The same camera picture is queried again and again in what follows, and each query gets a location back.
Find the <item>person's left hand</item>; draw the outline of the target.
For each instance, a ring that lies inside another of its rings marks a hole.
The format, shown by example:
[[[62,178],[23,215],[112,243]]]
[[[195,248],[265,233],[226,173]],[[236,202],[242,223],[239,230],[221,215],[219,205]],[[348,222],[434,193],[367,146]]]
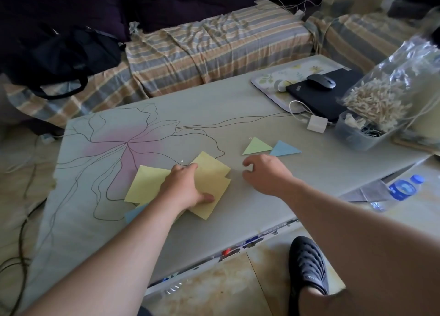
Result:
[[[195,186],[195,172],[198,165],[187,166],[176,164],[165,178],[155,198],[176,211],[183,211],[197,205],[198,193]]]

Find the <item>yellow square paper sheet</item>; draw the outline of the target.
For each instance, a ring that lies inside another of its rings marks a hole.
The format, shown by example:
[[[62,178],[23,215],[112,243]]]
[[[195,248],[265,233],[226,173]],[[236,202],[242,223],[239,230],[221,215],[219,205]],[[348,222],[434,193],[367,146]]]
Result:
[[[227,190],[231,180],[215,173],[206,171],[196,171],[195,186],[201,193],[208,193],[214,197],[211,203],[205,203],[190,207],[188,210],[201,219],[207,220],[213,212],[217,203],[220,201],[224,192]]]
[[[210,156],[208,153],[202,151],[191,163],[198,165],[196,174],[198,175],[214,175],[226,177],[231,168],[220,162],[216,158]]]
[[[125,202],[144,205],[153,200],[170,174],[168,169],[141,165],[124,199]]]

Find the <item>person's left forearm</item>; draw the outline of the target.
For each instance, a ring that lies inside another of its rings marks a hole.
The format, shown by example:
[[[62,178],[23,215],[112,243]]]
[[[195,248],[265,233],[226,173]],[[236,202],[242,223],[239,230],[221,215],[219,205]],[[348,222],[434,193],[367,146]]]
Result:
[[[179,201],[161,196],[20,316],[138,316]]]

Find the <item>person's right forearm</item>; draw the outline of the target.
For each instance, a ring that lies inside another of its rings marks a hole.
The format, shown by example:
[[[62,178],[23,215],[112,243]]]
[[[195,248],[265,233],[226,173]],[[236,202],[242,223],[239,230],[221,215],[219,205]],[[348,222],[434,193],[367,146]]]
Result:
[[[440,240],[299,184],[282,197],[327,266],[347,316],[440,316]]]

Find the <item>green folded paper triangle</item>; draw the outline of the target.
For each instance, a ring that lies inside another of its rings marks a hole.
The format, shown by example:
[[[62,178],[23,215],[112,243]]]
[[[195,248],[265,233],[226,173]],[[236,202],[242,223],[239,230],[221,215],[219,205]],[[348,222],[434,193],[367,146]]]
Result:
[[[250,140],[250,143],[242,153],[242,155],[257,154],[272,151],[273,147],[258,139],[256,136]]]

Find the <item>blue folded paper triangle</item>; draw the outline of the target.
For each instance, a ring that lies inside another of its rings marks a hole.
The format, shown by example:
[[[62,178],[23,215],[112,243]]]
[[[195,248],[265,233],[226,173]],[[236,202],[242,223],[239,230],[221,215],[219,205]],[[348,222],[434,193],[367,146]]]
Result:
[[[279,157],[279,156],[286,156],[291,154],[299,154],[301,152],[302,151],[297,149],[296,147],[287,144],[286,142],[283,142],[281,140],[278,140],[278,142],[272,148],[270,155]]]

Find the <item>grey table with flower drawing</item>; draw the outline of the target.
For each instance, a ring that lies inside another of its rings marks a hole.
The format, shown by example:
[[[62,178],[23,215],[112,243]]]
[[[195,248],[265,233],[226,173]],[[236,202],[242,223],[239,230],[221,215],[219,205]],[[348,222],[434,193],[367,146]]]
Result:
[[[230,184],[208,219],[184,213],[170,230],[146,296],[182,289],[191,276],[300,227],[280,200],[243,179],[242,153],[253,137],[282,140],[299,154],[281,161],[299,179],[340,196],[426,160],[427,153],[385,140],[355,151],[333,130],[311,132],[240,75],[72,119],[65,129],[22,309],[124,226],[124,202],[141,165],[170,169],[202,151],[231,168]]]

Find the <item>blue square paper sheet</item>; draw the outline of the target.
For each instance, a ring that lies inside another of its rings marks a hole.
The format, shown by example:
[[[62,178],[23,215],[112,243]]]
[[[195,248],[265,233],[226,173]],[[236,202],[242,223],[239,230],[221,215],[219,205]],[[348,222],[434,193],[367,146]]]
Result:
[[[130,211],[126,212],[124,214],[124,219],[126,224],[129,224],[137,215],[139,215],[139,213],[141,213],[146,206],[148,206],[148,203],[139,205],[134,209],[131,209]]]

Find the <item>floral mouse pad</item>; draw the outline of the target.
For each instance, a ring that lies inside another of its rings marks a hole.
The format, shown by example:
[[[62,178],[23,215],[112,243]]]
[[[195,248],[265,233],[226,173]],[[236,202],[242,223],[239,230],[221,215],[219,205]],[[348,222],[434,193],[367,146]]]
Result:
[[[296,84],[306,80],[311,74],[327,74],[341,68],[350,70],[325,56],[316,55],[285,63],[273,69],[265,69],[263,74],[253,78],[251,83],[287,113],[302,113],[305,111],[303,106],[300,103],[292,103],[290,106],[294,98],[287,91],[278,92],[274,83],[282,79]]]

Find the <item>black perforated clog shoe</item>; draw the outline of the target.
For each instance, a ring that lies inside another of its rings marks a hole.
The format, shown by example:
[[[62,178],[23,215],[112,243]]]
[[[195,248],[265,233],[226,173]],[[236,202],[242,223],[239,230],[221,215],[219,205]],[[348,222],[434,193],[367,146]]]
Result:
[[[299,297],[303,288],[311,287],[323,296],[329,294],[327,266],[317,244],[306,236],[297,236],[290,245],[288,268],[288,316],[300,316]]]

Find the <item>black laptop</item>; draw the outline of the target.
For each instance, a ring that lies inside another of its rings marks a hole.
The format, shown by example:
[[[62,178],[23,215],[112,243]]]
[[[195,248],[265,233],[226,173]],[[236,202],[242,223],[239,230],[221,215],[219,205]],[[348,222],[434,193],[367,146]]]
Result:
[[[341,68],[325,75],[336,82],[336,87],[333,90],[323,91],[313,88],[304,80],[287,86],[286,91],[295,100],[304,103],[315,115],[327,118],[329,122],[337,122],[339,115],[346,110],[338,101],[362,79],[363,74],[355,70]]]

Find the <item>clear plastic container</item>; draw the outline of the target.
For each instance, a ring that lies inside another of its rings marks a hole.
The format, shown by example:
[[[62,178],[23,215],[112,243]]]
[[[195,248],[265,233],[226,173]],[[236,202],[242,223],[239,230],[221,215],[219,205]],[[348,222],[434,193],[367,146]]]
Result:
[[[341,113],[335,124],[336,137],[356,151],[370,150],[388,140],[397,130],[380,130],[378,125],[350,110]]]

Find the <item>person's leg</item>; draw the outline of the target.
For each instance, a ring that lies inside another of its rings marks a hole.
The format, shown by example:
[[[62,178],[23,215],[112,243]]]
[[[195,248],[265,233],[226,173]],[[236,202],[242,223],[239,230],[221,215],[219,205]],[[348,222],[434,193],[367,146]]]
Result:
[[[306,286],[298,298],[299,316],[347,316],[350,314],[349,296],[346,290],[323,295],[318,289]]]

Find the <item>water bottle with blue label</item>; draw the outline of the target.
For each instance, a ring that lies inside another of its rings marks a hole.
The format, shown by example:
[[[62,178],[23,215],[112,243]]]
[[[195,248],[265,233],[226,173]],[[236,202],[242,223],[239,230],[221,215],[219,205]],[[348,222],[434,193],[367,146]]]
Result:
[[[372,210],[384,213],[398,206],[399,203],[414,197],[420,192],[422,185],[426,182],[425,177],[415,174],[409,179],[399,179],[388,186],[390,200],[383,202],[372,202]]]

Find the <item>dark blanket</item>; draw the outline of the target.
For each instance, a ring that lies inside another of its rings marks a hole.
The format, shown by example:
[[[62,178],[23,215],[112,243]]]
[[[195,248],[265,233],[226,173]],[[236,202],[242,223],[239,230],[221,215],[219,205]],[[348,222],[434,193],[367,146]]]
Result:
[[[41,25],[58,32],[89,26],[129,41],[129,22],[146,32],[201,21],[252,7],[258,0],[0,0],[0,45],[33,44],[45,37]],[[321,0],[278,0],[285,5]]]

